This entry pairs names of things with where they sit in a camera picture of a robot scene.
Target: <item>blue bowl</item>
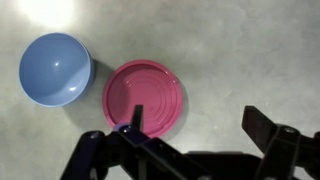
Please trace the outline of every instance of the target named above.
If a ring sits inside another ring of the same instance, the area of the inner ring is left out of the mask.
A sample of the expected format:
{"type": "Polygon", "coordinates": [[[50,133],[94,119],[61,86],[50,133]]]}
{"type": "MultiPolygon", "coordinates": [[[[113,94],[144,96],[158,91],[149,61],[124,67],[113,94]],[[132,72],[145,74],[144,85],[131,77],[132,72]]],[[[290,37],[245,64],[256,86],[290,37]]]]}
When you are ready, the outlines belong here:
{"type": "Polygon", "coordinates": [[[94,64],[85,46],[67,34],[52,33],[30,44],[20,62],[25,93],[46,107],[66,105],[83,95],[94,77],[94,64]]]}

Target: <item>gray floor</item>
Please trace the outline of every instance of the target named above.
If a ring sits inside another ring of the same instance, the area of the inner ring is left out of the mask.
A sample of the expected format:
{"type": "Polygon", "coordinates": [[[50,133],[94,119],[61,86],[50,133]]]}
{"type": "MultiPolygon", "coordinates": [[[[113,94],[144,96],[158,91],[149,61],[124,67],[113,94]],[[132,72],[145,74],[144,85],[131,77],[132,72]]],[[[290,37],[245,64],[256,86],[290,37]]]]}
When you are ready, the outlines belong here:
{"type": "MultiPolygon", "coordinates": [[[[140,58],[181,81],[183,114],[164,137],[181,152],[261,156],[240,127],[245,105],[312,136],[320,130],[319,9],[317,0],[1,0],[0,179],[58,179],[83,132],[111,131],[101,108],[110,72],[140,58]],[[18,81],[25,48],[50,32],[77,37],[98,61],[90,91],[61,108],[32,103],[18,81]]],[[[127,177],[117,168],[107,179],[127,177]]]]}

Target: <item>pink plate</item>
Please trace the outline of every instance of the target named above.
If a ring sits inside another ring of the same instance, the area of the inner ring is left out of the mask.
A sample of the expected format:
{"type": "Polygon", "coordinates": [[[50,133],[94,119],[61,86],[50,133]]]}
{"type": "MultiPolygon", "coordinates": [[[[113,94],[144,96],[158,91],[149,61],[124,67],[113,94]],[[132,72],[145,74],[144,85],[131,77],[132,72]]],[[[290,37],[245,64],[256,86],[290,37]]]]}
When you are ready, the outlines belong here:
{"type": "Polygon", "coordinates": [[[131,120],[134,106],[143,105],[142,129],[159,137],[177,121],[182,94],[177,78],[163,65],[134,60],[120,66],[107,81],[102,107],[111,127],[131,120]]]}

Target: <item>floor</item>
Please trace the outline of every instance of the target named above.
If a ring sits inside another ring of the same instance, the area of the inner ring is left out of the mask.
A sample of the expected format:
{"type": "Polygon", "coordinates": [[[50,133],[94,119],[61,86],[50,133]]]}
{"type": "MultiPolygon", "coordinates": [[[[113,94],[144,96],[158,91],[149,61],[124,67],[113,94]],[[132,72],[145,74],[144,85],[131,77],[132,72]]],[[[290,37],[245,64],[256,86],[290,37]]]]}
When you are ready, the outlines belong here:
{"type": "MultiPolygon", "coordinates": [[[[160,62],[179,78],[184,109],[163,138],[181,152],[261,156],[240,126],[245,105],[313,136],[319,9],[317,0],[1,0],[0,179],[58,179],[82,133],[109,133],[102,88],[133,59],[160,62]],[[97,61],[89,92],[60,108],[31,102],[18,80],[24,50],[50,32],[77,37],[97,61]]],[[[107,179],[128,177],[114,168],[107,179]]]]}

